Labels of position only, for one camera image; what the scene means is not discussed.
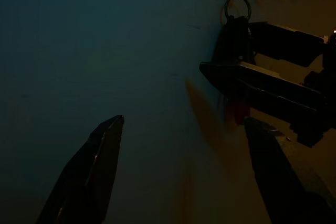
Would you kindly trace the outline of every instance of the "metal ring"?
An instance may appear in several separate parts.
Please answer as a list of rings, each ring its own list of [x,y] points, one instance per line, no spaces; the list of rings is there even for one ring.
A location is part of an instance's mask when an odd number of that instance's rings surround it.
[[[228,7],[228,4],[231,0],[227,0],[225,2],[225,5],[224,5],[224,12],[225,12],[225,17],[226,19],[229,19],[229,14],[228,14],[228,10],[227,10],[227,7]],[[243,0],[245,2],[245,4],[247,5],[247,10],[248,10],[248,14],[247,14],[247,19],[250,20],[251,18],[251,13],[252,13],[252,10],[251,10],[251,5],[249,3],[248,0]]]

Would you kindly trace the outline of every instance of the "wall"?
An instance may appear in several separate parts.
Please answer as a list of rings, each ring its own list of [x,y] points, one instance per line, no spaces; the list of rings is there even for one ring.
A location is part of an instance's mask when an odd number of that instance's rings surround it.
[[[253,21],[336,27],[334,0],[250,1]],[[107,223],[238,223],[241,211],[268,222],[248,159],[238,183],[219,172],[185,88],[190,78],[214,106],[198,64],[211,57],[223,3],[1,0],[3,223],[34,222],[67,160],[116,114],[125,127]],[[189,185],[193,207],[180,206]]]

